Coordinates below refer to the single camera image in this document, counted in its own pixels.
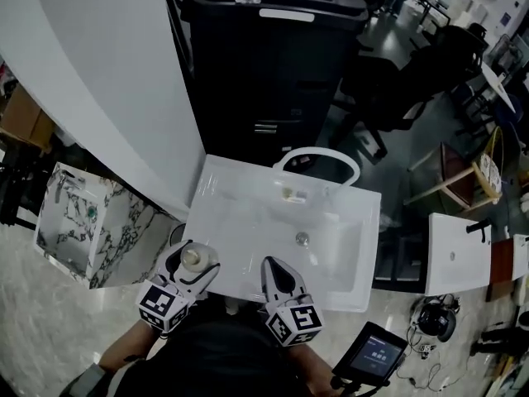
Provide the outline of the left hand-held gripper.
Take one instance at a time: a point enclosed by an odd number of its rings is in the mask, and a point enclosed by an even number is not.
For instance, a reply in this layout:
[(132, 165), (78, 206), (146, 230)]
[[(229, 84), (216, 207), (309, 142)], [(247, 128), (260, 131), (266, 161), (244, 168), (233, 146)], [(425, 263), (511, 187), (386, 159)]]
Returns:
[(174, 275), (181, 264), (183, 249), (193, 240), (178, 242), (164, 250), (158, 257), (158, 275), (142, 283), (136, 299), (141, 319), (161, 333), (171, 333), (189, 315), (195, 299), (212, 283), (220, 271), (221, 264), (209, 266), (191, 279)]

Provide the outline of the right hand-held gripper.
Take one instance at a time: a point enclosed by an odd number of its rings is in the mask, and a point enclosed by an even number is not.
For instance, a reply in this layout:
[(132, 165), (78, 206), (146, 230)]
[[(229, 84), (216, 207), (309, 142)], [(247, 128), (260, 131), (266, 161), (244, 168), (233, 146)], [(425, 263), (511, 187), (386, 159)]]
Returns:
[(266, 327), (281, 347), (310, 342), (322, 329), (321, 310), (314, 304), (302, 276), (279, 258), (266, 256), (260, 267), (262, 290), (268, 301), (264, 307)]

